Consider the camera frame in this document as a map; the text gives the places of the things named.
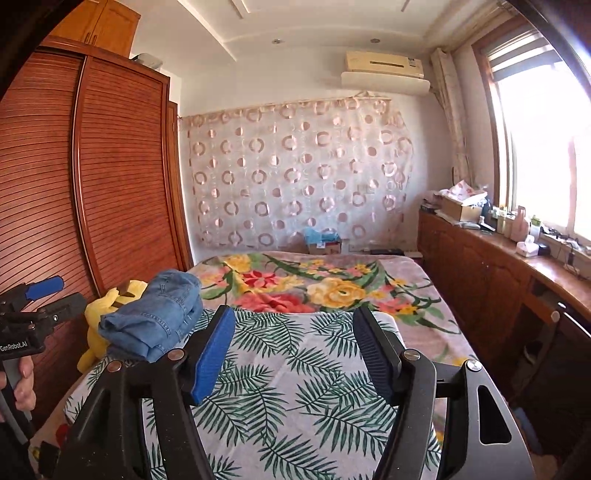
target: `wall curtain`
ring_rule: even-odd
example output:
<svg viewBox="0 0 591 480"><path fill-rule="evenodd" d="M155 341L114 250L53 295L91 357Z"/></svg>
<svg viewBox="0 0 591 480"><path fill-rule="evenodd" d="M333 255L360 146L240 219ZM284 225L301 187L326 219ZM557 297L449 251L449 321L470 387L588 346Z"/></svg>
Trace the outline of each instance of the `wall curtain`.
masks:
<svg viewBox="0 0 591 480"><path fill-rule="evenodd" d="M457 77L456 66L453 63L451 54L445 53L438 48L431 55L431 62L435 72L435 80L439 101L445 111L447 126L452 136L454 152L453 159L453 183L465 180L473 185L472 169L466 149L466 111L460 82Z"/></svg>
<svg viewBox="0 0 591 480"><path fill-rule="evenodd" d="M302 101L183 118L201 241L299 249L306 227L392 245L413 144L390 99Z"/></svg>

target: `window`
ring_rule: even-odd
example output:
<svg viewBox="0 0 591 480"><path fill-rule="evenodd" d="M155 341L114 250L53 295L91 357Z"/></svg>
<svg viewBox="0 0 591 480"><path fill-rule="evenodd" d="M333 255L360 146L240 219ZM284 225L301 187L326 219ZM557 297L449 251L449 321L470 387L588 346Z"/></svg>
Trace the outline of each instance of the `window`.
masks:
<svg viewBox="0 0 591 480"><path fill-rule="evenodd" d="M529 216L591 240L591 101L529 24L480 53L498 136L500 204L523 205Z"/></svg>

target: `pink bottle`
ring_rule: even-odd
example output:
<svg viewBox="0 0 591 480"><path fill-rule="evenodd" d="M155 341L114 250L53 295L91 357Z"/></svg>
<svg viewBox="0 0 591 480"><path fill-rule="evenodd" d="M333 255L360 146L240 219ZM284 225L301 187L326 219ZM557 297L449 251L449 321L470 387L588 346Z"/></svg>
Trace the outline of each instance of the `pink bottle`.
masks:
<svg viewBox="0 0 591 480"><path fill-rule="evenodd" d="M511 240L524 242L530 232L530 223L525 218L525 207L517 207L517 216L511 228Z"/></svg>

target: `cardboard box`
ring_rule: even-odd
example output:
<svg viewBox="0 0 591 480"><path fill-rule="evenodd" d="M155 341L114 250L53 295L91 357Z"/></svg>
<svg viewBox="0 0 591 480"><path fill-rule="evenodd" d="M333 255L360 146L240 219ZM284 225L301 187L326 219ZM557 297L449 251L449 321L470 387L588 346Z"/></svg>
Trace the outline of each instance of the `cardboard box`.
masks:
<svg viewBox="0 0 591 480"><path fill-rule="evenodd" d="M341 242L324 242L308 245L308 252L310 255L338 255L340 248Z"/></svg>
<svg viewBox="0 0 591 480"><path fill-rule="evenodd" d="M458 222L478 223L478 217L482 213L482 207L464 205L454 202L448 197L443 197L441 211Z"/></svg>

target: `silver bolt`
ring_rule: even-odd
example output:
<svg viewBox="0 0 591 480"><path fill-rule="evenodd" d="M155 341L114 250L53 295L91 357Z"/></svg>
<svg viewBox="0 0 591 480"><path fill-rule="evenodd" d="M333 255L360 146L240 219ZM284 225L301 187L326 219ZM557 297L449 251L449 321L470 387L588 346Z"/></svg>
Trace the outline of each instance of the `silver bolt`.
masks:
<svg viewBox="0 0 591 480"><path fill-rule="evenodd" d="M472 370L473 372L479 372L482 370L482 364L478 360L474 360L472 358L466 362L466 366L468 370Z"/></svg>
<svg viewBox="0 0 591 480"><path fill-rule="evenodd" d="M412 348L405 350L403 355L406 360L410 360L411 362L416 362L419 358L421 358L421 354Z"/></svg>
<svg viewBox="0 0 591 480"><path fill-rule="evenodd" d="M115 372L121 370L121 367L123 367L123 364L119 362L119 360L113 360L112 362L109 362L109 365L107 365L107 370L114 374Z"/></svg>
<svg viewBox="0 0 591 480"><path fill-rule="evenodd" d="M182 350L181 348L175 348L174 350L168 352L167 357L169 360L172 360L173 362L175 362L176 360L180 360L182 357L184 357L184 350Z"/></svg>

